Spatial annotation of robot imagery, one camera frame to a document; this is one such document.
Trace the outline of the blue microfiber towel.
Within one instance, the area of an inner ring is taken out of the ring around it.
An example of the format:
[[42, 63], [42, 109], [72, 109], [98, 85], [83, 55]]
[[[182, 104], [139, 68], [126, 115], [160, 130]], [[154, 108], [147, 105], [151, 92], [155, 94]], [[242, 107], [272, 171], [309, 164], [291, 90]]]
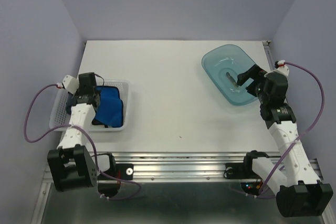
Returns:
[[105, 128], [119, 128], [123, 126], [123, 101], [120, 91], [113, 86], [97, 86], [100, 91], [100, 105], [92, 125], [103, 125]]

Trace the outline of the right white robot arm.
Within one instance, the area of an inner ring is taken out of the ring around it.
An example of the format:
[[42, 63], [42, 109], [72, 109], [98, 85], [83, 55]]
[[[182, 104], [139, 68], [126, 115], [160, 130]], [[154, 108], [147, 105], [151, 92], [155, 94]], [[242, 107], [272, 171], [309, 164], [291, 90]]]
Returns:
[[276, 68], [266, 72], [253, 65], [237, 76], [237, 85], [246, 87], [249, 94], [258, 98], [260, 115], [273, 137], [280, 159], [273, 164], [266, 153], [251, 151], [246, 154], [241, 170], [244, 175], [262, 179], [260, 192], [265, 187], [276, 196], [276, 204], [283, 217], [320, 216], [333, 196], [330, 184], [324, 184], [311, 167], [298, 133], [297, 120], [286, 103], [289, 64], [276, 63]]

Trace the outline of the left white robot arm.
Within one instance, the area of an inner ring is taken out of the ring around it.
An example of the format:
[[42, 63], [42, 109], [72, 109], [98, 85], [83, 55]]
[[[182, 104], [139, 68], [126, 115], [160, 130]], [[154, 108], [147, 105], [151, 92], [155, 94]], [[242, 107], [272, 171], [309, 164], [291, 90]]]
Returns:
[[88, 130], [100, 105], [96, 74], [88, 72], [78, 78], [65, 76], [63, 87], [71, 93], [71, 114], [66, 131], [55, 150], [50, 150], [47, 161], [58, 192], [95, 187], [99, 173], [106, 179], [113, 178], [117, 166], [104, 161], [99, 170], [86, 148]]

